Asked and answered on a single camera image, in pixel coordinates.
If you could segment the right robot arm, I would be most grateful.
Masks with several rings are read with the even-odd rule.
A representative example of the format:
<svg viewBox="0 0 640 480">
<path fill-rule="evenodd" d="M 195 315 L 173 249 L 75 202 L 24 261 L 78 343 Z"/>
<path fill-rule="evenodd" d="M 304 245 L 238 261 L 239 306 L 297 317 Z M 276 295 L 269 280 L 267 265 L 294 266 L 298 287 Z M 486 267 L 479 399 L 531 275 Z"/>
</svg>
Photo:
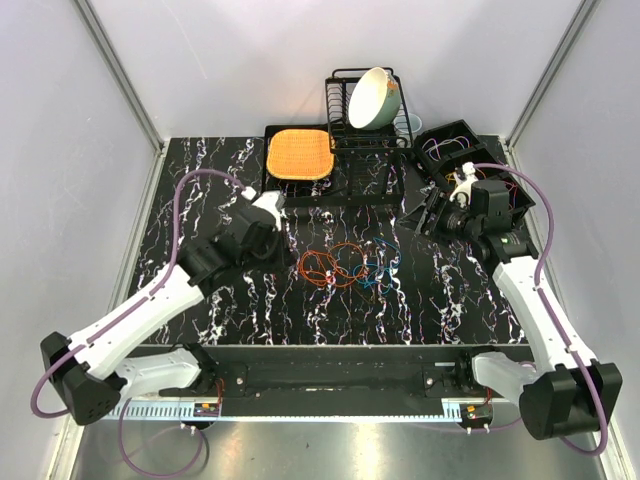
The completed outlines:
<svg viewBox="0 0 640 480">
<path fill-rule="evenodd" d="M 462 354 L 453 374 L 457 390 L 470 397 L 486 389 L 502 396 L 517 406 L 536 440 L 607 433 L 621 372 L 597 359 L 549 291 L 541 253 L 530 236 L 513 225 L 507 186 L 499 180 L 476 180 L 452 194 L 433 188 L 400 223 L 443 244 L 468 242 L 529 342 L 531 367 L 495 347 Z"/>
</svg>

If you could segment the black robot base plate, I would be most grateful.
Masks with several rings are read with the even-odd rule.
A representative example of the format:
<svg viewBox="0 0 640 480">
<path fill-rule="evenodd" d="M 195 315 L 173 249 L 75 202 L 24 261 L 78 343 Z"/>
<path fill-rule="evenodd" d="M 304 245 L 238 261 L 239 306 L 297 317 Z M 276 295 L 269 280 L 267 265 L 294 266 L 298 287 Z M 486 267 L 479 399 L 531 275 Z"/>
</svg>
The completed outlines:
<svg viewBox="0 0 640 480">
<path fill-rule="evenodd" d="M 211 396 L 218 388 L 226 398 L 266 390 L 340 392 L 398 390 L 418 397 L 482 397 L 479 387 L 455 380 L 456 366 L 473 353 L 497 351 L 516 362 L 531 362 L 527 345 L 422 346 L 216 346 L 204 352 L 213 360 L 214 386 L 165 388 L 162 396 Z"/>
</svg>

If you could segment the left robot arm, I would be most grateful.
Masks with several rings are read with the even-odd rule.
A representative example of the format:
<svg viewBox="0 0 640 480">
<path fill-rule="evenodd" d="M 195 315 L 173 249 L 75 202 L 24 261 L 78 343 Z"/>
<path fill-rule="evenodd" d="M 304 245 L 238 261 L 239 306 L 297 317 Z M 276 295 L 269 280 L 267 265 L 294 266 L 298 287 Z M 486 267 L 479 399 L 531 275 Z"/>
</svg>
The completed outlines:
<svg viewBox="0 0 640 480">
<path fill-rule="evenodd" d="M 46 378 L 77 424 L 95 423 L 132 397 L 217 393 L 217 363 L 201 346 L 130 354 L 162 325 L 243 275 L 287 267 L 282 201 L 276 192 L 260 195 L 227 228 L 181 247 L 175 263 L 108 315 L 69 337 L 53 332 L 41 342 Z"/>
</svg>

